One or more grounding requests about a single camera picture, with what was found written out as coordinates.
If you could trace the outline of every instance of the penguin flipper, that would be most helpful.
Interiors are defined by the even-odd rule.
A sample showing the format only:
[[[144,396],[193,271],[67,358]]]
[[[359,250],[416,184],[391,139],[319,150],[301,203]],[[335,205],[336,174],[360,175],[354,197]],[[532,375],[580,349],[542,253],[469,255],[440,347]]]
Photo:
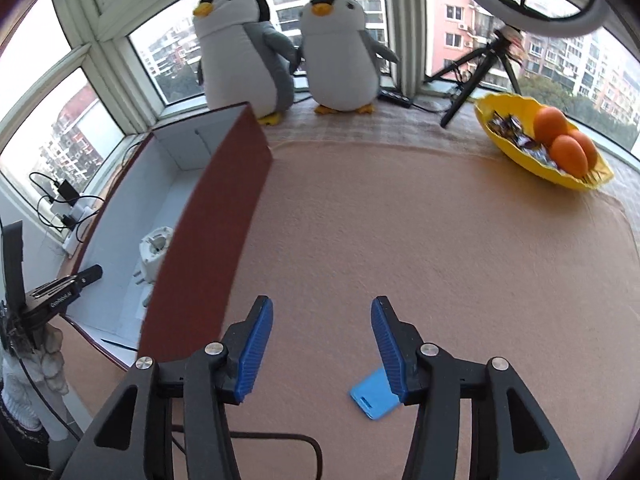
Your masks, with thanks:
[[[386,59],[391,63],[400,63],[400,58],[393,50],[373,38],[371,38],[371,48],[373,49],[373,52],[378,54],[382,59]]]
[[[297,58],[296,47],[287,36],[277,30],[267,29],[264,31],[264,43],[271,50],[289,61],[289,65],[295,64]]]

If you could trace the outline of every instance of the wall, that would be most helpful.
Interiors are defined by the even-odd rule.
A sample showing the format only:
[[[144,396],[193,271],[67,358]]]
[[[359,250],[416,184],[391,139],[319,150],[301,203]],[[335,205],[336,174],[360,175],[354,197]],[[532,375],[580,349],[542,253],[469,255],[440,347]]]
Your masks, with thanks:
[[[43,228],[34,224],[23,210],[28,206],[20,204],[8,187],[5,182],[0,182],[0,216],[4,225],[22,220],[22,273],[25,290],[30,290],[56,278],[65,253],[58,242],[48,236]],[[0,291],[4,299],[3,282],[0,282]]]

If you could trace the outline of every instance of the tripod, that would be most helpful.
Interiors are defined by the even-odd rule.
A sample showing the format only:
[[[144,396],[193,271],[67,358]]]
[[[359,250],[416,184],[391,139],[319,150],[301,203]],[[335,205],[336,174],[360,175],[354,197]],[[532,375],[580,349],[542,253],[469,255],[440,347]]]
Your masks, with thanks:
[[[494,64],[498,60],[500,60],[507,75],[509,76],[509,81],[511,81],[513,91],[516,92],[516,94],[520,94],[520,85],[518,84],[516,75],[513,73],[513,68],[511,67],[511,63],[509,62],[508,51],[509,47],[511,46],[511,40],[503,34],[505,28],[507,27],[495,31],[497,38],[491,43],[488,43],[482,48],[476,48],[475,50],[466,54],[466,56],[461,57],[460,59],[451,63],[449,66],[444,67],[439,72],[436,72],[434,75],[428,76],[427,79],[425,79],[425,82],[430,83],[434,79],[438,79],[449,72],[453,72],[454,70],[459,69],[462,65],[471,61],[472,59],[475,59],[476,57],[482,57],[480,64],[476,68],[475,72],[473,72],[471,78],[469,78],[469,81],[464,83],[460,95],[456,97],[455,101],[453,101],[451,107],[449,108],[449,110],[447,110],[447,113],[444,114],[442,120],[440,121],[440,126],[442,126],[443,128],[446,128],[447,124],[449,124],[449,121],[452,120],[453,116],[458,112],[458,110],[460,110],[460,107],[471,95],[471,92],[476,89],[484,76],[489,73],[489,70],[491,70],[492,66],[494,66]]]

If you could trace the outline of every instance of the blue gripper pad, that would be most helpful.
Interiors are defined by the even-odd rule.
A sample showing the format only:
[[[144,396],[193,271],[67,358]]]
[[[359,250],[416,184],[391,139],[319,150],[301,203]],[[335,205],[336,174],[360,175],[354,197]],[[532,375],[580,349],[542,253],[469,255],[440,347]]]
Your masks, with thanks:
[[[222,343],[228,356],[219,389],[232,394],[231,404],[240,404],[251,393],[272,326],[273,303],[267,296],[258,296],[246,319],[226,330]]]
[[[415,326],[398,320],[388,298],[378,296],[371,303],[371,327],[391,391],[403,404],[419,402],[417,395],[426,384],[418,370],[416,352],[422,338]]]

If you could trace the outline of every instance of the penguin plush toy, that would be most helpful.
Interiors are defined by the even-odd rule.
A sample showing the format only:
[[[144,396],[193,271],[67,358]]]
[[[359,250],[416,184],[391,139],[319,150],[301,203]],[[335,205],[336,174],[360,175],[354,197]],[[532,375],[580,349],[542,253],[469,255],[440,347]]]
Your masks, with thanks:
[[[279,123],[293,104],[296,48],[271,25],[267,2],[200,0],[193,16],[209,108],[249,101],[260,124]]]
[[[309,92],[316,113],[372,113],[380,90],[378,57],[393,63],[393,51],[374,40],[356,0],[311,0],[302,9],[298,65],[305,59]]]

